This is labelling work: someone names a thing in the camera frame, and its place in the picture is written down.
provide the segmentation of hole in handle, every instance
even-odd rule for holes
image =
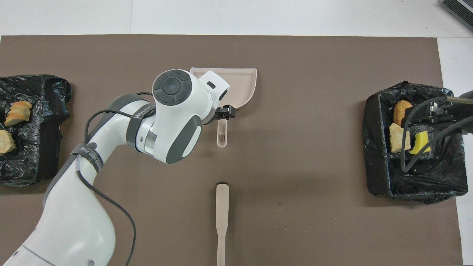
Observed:
[[[219,136],[219,141],[220,141],[220,144],[225,144],[225,135],[224,134],[220,134]]]

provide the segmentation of brush handle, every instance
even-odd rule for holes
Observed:
[[[228,185],[218,184],[215,201],[215,225],[217,227],[217,266],[225,266],[225,237],[228,227]]]
[[[217,244],[217,266],[225,266],[225,236]]]

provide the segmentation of yellow sponge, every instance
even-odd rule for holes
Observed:
[[[429,142],[429,135],[427,131],[422,131],[415,134],[414,148],[409,151],[410,154],[417,154]],[[426,148],[424,152],[429,152],[430,147]]]

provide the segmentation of cable strap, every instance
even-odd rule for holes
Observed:
[[[94,142],[91,142],[89,144],[84,144],[81,143],[77,145],[77,147],[71,152],[72,154],[77,154],[88,160],[92,166],[95,169],[95,172],[99,172],[102,170],[102,167],[104,166],[104,161],[98,154],[98,152],[95,150],[97,148],[97,144]]]
[[[136,111],[130,118],[130,122],[128,123],[128,129],[126,130],[126,143],[133,149],[138,151],[136,147],[136,135],[138,134],[138,130],[140,129],[141,122],[143,118],[146,117],[152,111],[156,110],[156,106],[154,104],[146,104],[143,105],[138,111]]]

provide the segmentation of dustpan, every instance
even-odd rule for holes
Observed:
[[[256,68],[191,68],[191,74],[200,78],[207,71],[213,71],[221,76],[229,85],[230,90],[220,102],[220,106],[232,105],[235,109],[244,106],[253,96],[256,88]],[[217,121],[217,146],[227,145],[227,120]]]

